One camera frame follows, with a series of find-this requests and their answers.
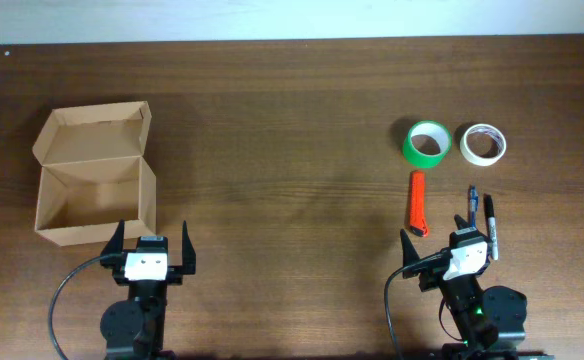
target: tape roll hole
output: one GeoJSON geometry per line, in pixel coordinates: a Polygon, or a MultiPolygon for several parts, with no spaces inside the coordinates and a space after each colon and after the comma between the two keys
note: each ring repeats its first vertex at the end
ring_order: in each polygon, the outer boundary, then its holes
{"type": "Polygon", "coordinates": [[[470,151],[482,158],[494,158],[503,150],[503,140],[489,128],[477,127],[468,133],[467,144],[470,151]]]}
{"type": "Polygon", "coordinates": [[[445,130],[430,123],[416,126],[412,130],[410,142],[418,152],[429,156],[440,154],[450,145],[445,130]]]}

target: white tape roll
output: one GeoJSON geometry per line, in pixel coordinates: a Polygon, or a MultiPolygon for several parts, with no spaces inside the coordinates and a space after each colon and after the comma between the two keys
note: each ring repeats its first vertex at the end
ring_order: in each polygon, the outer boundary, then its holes
{"type": "Polygon", "coordinates": [[[470,127],[465,132],[465,134],[463,134],[463,138],[461,139],[460,145],[461,154],[463,154],[463,157],[465,157],[467,161],[471,162],[474,165],[490,166],[497,162],[503,156],[503,154],[505,154],[507,144],[505,142],[505,136],[501,134],[499,129],[488,124],[477,124],[470,127]],[[468,135],[476,133],[486,134],[489,135],[492,139],[494,139],[494,142],[496,142],[496,146],[498,148],[498,153],[496,154],[496,156],[491,158],[485,158],[473,153],[472,150],[470,150],[470,147],[468,146],[468,135]]]}

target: pen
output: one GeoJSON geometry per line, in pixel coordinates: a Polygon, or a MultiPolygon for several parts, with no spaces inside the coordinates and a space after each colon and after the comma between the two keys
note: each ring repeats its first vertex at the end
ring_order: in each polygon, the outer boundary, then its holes
{"type": "Polygon", "coordinates": [[[470,185],[468,192],[468,218],[470,226],[476,227],[476,212],[479,211],[479,194],[476,192],[476,187],[470,185]]]}
{"type": "Polygon", "coordinates": [[[499,241],[496,238],[496,218],[494,217],[494,204],[492,203],[492,196],[485,195],[485,218],[488,221],[488,234],[492,240],[492,259],[499,260],[499,241]]]}

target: orange tool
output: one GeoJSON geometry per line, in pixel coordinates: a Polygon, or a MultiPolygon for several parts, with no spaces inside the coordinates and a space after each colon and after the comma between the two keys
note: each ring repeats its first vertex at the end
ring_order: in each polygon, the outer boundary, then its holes
{"type": "Polygon", "coordinates": [[[417,236],[428,236],[430,229],[425,222],[425,173],[410,174],[410,230],[417,236]]]}

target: white wall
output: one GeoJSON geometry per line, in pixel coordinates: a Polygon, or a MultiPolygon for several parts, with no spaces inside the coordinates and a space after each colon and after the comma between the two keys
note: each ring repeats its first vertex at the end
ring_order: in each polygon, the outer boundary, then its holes
{"type": "Polygon", "coordinates": [[[584,33],[584,0],[0,0],[0,44],[584,33]]]}

